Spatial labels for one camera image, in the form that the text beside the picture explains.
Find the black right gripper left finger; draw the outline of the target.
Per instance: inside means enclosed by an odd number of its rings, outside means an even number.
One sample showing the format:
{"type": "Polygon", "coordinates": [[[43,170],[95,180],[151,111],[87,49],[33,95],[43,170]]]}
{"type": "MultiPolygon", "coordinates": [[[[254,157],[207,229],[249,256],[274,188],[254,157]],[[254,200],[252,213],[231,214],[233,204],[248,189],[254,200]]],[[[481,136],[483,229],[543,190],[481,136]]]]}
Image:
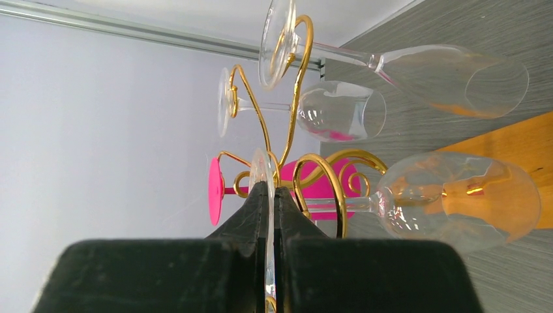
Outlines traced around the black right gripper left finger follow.
{"type": "Polygon", "coordinates": [[[66,247],[34,312],[263,312],[268,186],[204,239],[88,239],[66,247]]]}

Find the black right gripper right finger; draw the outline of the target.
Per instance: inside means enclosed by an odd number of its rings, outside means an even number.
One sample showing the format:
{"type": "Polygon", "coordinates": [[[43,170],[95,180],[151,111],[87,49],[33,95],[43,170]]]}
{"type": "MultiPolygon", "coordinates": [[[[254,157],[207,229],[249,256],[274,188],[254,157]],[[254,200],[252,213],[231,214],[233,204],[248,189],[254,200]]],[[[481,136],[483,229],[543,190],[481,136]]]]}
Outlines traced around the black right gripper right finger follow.
{"type": "Polygon", "coordinates": [[[279,312],[481,312],[461,257],[436,241],[335,239],[275,192],[279,312]]]}

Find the pink plastic wine glass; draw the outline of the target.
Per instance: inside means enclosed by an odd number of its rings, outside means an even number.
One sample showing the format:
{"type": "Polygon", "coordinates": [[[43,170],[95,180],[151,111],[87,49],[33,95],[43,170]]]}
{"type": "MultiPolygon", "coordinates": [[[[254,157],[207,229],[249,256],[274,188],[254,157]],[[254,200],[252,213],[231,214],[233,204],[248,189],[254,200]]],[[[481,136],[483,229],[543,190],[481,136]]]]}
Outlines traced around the pink plastic wine glass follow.
{"type": "MultiPolygon", "coordinates": [[[[342,184],[342,188],[344,188],[345,196],[350,198],[359,197],[361,196],[361,179],[359,176],[354,176],[357,173],[357,169],[353,164],[347,165],[349,161],[351,160],[343,158],[331,166],[337,176],[342,171],[343,176],[340,178],[340,183],[342,184]]],[[[296,163],[297,161],[293,161],[282,167],[280,174],[284,181],[291,182],[296,163]]],[[[306,164],[301,170],[301,179],[308,178],[310,174],[314,173],[315,168],[315,163],[306,164]]],[[[248,196],[249,189],[247,186],[239,186],[239,191],[243,195],[248,196]]],[[[330,182],[324,177],[317,178],[311,185],[302,187],[302,191],[306,200],[330,198],[333,195],[330,182]]],[[[219,223],[222,200],[227,194],[238,195],[239,193],[233,187],[225,187],[225,181],[220,168],[220,157],[218,156],[211,160],[208,178],[209,217],[214,226],[219,223]]],[[[312,213],[312,218],[314,220],[336,220],[336,213],[312,213]]]]}

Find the clear wine glass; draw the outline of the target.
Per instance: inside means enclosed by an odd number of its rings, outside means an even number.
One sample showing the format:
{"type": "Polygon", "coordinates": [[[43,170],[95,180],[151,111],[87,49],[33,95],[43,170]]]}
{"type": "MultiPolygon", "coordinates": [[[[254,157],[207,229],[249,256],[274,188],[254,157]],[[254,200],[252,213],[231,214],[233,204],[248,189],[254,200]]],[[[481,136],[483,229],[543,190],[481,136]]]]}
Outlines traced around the clear wine glass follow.
{"type": "MultiPolygon", "coordinates": [[[[291,182],[281,178],[270,157],[254,157],[250,185],[267,181],[269,197],[287,188],[301,214],[335,239],[398,239],[436,241],[464,254],[505,245],[527,235],[538,223],[541,200],[532,178],[519,166],[484,156],[429,152],[386,166],[371,153],[348,149],[327,158],[299,158],[291,182]],[[348,158],[361,179],[361,196],[346,197],[332,164],[348,158]],[[315,163],[301,179],[302,168],[315,163]],[[324,177],[330,198],[307,199],[302,187],[324,177]],[[336,213],[336,220],[314,220],[312,213],[336,213]]],[[[268,240],[267,293],[277,309],[275,227],[268,240]]]]}

